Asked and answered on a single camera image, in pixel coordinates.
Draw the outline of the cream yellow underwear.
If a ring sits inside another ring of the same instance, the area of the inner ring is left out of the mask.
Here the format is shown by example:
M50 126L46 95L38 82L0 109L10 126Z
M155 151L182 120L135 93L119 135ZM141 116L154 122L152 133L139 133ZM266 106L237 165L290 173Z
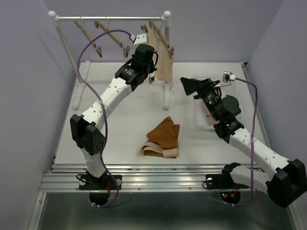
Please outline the cream yellow underwear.
M148 25L149 44L155 48L158 53L157 70L154 76L161 81L167 81L170 88L173 85L173 59L169 58L168 52L158 39L157 35Z

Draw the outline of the beige clip hanger cream underwear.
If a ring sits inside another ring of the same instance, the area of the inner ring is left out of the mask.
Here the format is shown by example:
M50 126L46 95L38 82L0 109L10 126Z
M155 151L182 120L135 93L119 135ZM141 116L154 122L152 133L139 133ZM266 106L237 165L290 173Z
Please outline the beige clip hanger cream underwear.
M165 47L165 49L168 52L169 58L173 59L174 58L174 51L175 49L173 47L170 46L170 43L167 41L165 35L163 35L163 33L161 32L161 30L158 28L158 26L156 25L155 22L153 21L149 21L149 27L151 29L153 29L153 31L155 32L155 34L157 35L158 39L160 40L160 42L163 44L163 46Z

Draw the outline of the brown orange underwear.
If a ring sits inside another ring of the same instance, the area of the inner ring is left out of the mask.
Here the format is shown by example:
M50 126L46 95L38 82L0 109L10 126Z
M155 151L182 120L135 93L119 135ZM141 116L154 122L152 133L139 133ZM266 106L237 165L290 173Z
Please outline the brown orange underwear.
M147 134L147 142L141 147L139 154L160 158L176 158L179 156L178 136L180 125L174 124L170 116L166 117L156 128Z

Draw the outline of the beige clip hanger brown underwear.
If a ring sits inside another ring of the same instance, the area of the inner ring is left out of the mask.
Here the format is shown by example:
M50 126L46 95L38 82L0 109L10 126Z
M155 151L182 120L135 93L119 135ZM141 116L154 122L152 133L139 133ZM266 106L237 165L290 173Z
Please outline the beige clip hanger brown underwear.
M146 25L142 26L143 33L148 34L148 28ZM155 48L149 44L149 36L148 36L148 44L141 44L138 46L141 49L141 63L142 69L148 74L148 81L152 84L155 80L154 72L156 71L155 63L154 63L154 55L156 54Z

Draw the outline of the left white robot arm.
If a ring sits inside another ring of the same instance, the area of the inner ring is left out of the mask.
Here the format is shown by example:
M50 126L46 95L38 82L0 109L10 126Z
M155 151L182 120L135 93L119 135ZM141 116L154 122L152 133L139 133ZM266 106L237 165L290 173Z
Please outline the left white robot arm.
M98 95L97 100L83 113L71 116L72 139L81 149L87 167L86 173L80 178L84 184L106 189L108 183L116 181L101 162L107 142L107 133L102 134L101 130L108 128L107 118L121 101L156 71L153 57L157 56L152 46L138 45L131 59L119 68L102 95Z

